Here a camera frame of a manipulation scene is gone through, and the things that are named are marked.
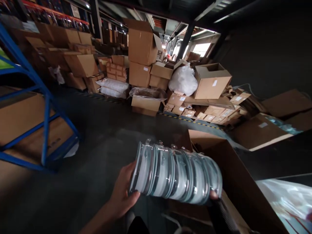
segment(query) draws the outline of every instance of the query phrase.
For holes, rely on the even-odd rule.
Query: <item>warehouse shelf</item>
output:
[[[39,171],[50,171],[55,172],[55,164],[59,165],[60,159],[62,159],[69,151],[72,149],[74,145],[78,143],[80,140],[80,135],[70,121],[70,119],[65,115],[65,113],[59,108],[55,98],[45,86],[41,78],[38,76],[36,71],[33,69],[28,60],[24,57],[18,46],[13,42],[4,26],[0,24],[0,40],[3,42],[3,45],[15,58],[18,64],[13,63],[11,60],[0,56],[0,60],[6,62],[13,68],[0,69],[0,75],[9,74],[9,73],[23,73],[26,74],[35,85],[26,89],[19,89],[14,91],[13,93],[9,93],[0,97],[0,101],[13,98],[15,96],[21,95],[26,92],[31,92],[35,90],[39,90],[45,99],[45,109],[44,109],[44,121],[27,132],[23,133],[19,137],[10,141],[9,143],[0,147],[0,160],[8,161],[23,167],[27,167],[33,170]],[[51,110],[54,110],[55,113],[50,116]],[[63,142],[57,149],[55,149],[50,155],[48,155],[48,137],[49,137],[49,123],[56,118],[61,117],[67,125],[71,128],[73,134],[69,137],[65,142]],[[27,157],[22,153],[16,152],[13,150],[13,146],[19,143],[24,138],[28,137],[32,133],[37,130],[43,128],[43,146],[42,146],[42,154],[41,158],[31,158]]]

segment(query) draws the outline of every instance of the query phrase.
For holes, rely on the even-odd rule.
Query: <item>window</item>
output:
[[[201,57],[204,57],[211,43],[206,44],[197,44],[193,50],[194,53],[200,54]]]

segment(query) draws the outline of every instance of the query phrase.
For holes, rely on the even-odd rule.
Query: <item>steel beam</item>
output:
[[[186,50],[186,47],[189,43],[189,40],[191,39],[191,35],[193,33],[193,30],[195,28],[195,21],[193,21],[192,23],[190,23],[188,25],[188,29],[186,30],[186,33],[185,33],[185,36],[183,38],[183,41],[181,43],[181,47],[180,47],[180,50],[179,50],[179,53],[178,53],[178,56],[176,57],[176,59],[181,59],[183,57],[183,54]]]

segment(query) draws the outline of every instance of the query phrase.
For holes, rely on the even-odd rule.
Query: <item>storage rack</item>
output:
[[[34,83],[35,85],[26,88],[21,89],[19,91],[6,94],[4,96],[0,97],[0,101],[3,101],[5,99],[9,99],[12,97],[15,97],[17,95],[20,95],[25,92],[34,91],[34,90],[40,90],[45,98],[45,109],[44,109],[44,121],[34,128],[28,130],[24,134],[20,135],[13,141],[7,143],[4,146],[0,147],[0,160],[8,161],[20,166],[27,167],[29,169],[33,170],[39,170],[39,171],[50,171],[55,172],[53,167],[58,165],[59,159],[62,159],[67,152],[79,141],[80,135],[76,129],[76,127],[73,125],[73,123],[69,120],[69,118],[65,115],[65,113],[59,108],[55,98],[51,94],[51,92],[48,90],[48,88],[45,86],[41,78],[38,76],[36,71],[33,69],[31,64],[28,62],[28,60],[24,57],[21,50],[18,48],[18,46],[13,42],[12,38],[8,34],[8,32],[5,30],[4,26],[0,23],[0,40],[3,42],[3,45],[6,47],[6,49],[10,52],[12,57],[15,58],[16,62],[18,64],[13,63],[12,61],[4,58],[3,56],[0,56],[0,60],[8,63],[13,68],[7,68],[7,69],[0,69],[0,75],[3,74],[9,74],[9,73],[15,73],[20,72],[23,74],[26,74]],[[55,114],[53,116],[50,115],[51,106],[53,107]],[[56,119],[57,117],[62,117],[66,123],[70,126],[70,128],[73,130],[73,135],[68,138],[60,147],[58,147],[54,152],[52,152],[49,156],[47,155],[48,150],[48,136],[49,136],[49,122]],[[29,136],[36,130],[40,129],[41,127],[44,127],[44,140],[43,140],[43,148],[42,148],[42,154],[41,154],[41,164],[34,164],[19,158],[16,158],[12,155],[4,153],[5,150],[11,148],[13,145],[20,142],[25,137]]]

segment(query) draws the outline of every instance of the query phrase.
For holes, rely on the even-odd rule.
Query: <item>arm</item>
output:
[[[135,166],[136,162],[133,162],[121,169],[109,201],[97,212],[79,234],[97,234],[107,231],[114,221],[124,216],[134,206],[140,193],[134,192],[129,197],[128,187]]]

